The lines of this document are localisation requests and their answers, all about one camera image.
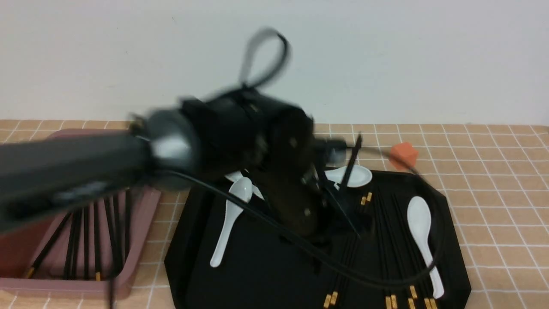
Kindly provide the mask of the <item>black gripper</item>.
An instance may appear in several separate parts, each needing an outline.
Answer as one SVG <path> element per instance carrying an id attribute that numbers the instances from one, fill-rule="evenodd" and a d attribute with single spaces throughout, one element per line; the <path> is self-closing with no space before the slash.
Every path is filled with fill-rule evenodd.
<path id="1" fill-rule="evenodd" d="M 351 148 L 341 185 L 322 184 L 316 173 L 344 161 L 347 143 L 315 137 L 313 119 L 294 104 L 257 90 L 233 90 L 207 102 L 184 98 L 181 113 L 200 144 L 192 174 L 215 180 L 241 171 L 259 188 L 276 220 L 305 239 L 330 231 L 361 236 L 347 189 L 363 186 L 363 171 L 354 169 L 361 135 Z"/>

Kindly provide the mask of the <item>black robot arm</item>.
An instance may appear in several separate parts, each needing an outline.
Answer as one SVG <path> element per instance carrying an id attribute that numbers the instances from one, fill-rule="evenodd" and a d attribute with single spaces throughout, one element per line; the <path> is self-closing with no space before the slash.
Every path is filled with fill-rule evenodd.
<path id="1" fill-rule="evenodd" d="M 181 191 L 242 171 L 272 209 L 267 223 L 308 240 L 365 225 L 324 175 L 347 149 L 321 141 L 294 104 L 251 87 L 137 118 L 127 130 L 1 146 L 1 231 L 86 205 L 122 188 Z"/>

